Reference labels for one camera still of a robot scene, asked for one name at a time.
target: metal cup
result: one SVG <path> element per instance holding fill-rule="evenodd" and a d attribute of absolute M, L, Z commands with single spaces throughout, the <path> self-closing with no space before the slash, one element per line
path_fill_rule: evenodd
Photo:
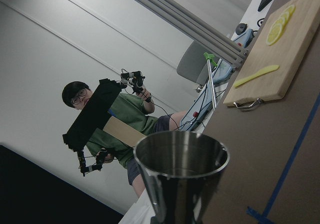
<path fill-rule="evenodd" d="M 153 133 L 133 151 L 155 212 L 151 223 L 200 224 L 230 155 L 217 140 L 182 131 Z"/>

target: cutting board handle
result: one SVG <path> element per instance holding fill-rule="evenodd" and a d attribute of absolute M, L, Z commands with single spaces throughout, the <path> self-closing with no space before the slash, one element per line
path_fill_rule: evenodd
<path fill-rule="evenodd" d="M 233 102 L 234 106 L 237 108 L 237 109 L 240 109 L 240 110 L 248 110 L 248 109 L 251 109 L 259 104 L 262 104 L 263 103 L 263 100 L 258 98 L 255 102 L 253 102 L 252 104 L 250 104 L 249 106 L 240 106 L 238 103 L 236 102 Z"/>

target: eyeglasses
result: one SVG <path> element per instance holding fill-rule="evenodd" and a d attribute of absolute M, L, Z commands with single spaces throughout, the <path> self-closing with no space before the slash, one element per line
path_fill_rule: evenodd
<path fill-rule="evenodd" d="M 77 104 L 80 104 L 81 100 L 80 100 L 80 97 L 85 97 L 86 96 L 86 93 L 87 93 L 87 90 L 86 89 L 82 89 L 78 92 L 78 94 L 73 98 L 71 99 L 71 104 L 72 105 L 77 105 Z"/>

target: black hair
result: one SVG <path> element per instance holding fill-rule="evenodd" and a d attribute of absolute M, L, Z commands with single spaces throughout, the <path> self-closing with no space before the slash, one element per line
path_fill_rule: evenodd
<path fill-rule="evenodd" d="M 67 84 L 62 91 L 62 100 L 67 106 L 74 108 L 71 103 L 71 99 L 73 99 L 75 95 L 84 88 L 90 90 L 87 84 L 80 81 L 74 81 Z"/>

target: green clamp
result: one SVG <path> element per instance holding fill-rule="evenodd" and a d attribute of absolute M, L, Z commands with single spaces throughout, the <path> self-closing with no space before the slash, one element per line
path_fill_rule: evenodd
<path fill-rule="evenodd" d="M 213 64 L 215 67 L 217 67 L 218 65 L 216 64 L 216 62 L 214 62 L 214 54 L 213 53 L 204 53 L 203 54 L 206 60 L 210 60 L 210 63 Z"/>

